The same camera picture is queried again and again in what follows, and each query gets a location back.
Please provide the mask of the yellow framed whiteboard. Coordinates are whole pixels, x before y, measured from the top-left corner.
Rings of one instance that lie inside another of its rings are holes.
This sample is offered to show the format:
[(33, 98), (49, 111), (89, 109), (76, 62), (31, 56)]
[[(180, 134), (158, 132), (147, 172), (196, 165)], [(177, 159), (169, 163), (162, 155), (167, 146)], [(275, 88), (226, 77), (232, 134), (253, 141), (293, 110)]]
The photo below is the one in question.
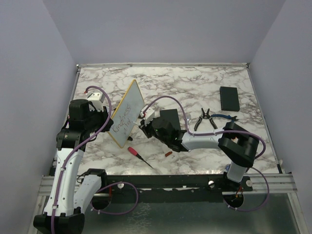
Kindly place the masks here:
[(125, 146), (144, 106), (142, 93), (134, 79), (111, 117), (114, 123), (110, 128), (109, 135), (118, 147)]

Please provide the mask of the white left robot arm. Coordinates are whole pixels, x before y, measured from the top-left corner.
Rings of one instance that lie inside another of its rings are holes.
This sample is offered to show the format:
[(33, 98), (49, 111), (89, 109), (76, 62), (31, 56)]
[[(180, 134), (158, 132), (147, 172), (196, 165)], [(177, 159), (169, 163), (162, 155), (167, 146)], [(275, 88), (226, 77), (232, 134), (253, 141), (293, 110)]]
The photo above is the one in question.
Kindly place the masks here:
[(82, 185), (76, 188), (85, 141), (93, 132), (109, 131), (113, 124), (103, 99), (96, 96), (72, 100), (68, 124), (57, 135), (57, 166), (48, 202), (43, 214), (36, 215), (33, 222), (43, 234), (82, 233), (89, 203), (108, 185), (104, 169), (89, 169)]

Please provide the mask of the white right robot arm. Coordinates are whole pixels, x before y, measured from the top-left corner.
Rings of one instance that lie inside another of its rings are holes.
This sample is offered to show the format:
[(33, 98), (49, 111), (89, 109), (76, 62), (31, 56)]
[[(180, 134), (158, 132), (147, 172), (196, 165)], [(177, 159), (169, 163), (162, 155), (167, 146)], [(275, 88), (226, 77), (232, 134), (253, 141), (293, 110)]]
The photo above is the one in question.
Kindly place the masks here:
[(222, 129), (209, 133), (189, 133), (176, 129), (163, 117), (153, 118), (149, 123), (142, 120), (139, 125), (147, 138), (155, 137), (175, 152), (188, 152), (195, 149), (219, 149), (231, 160), (225, 187), (234, 191), (241, 186), (246, 170), (253, 166), (259, 138), (233, 122)]

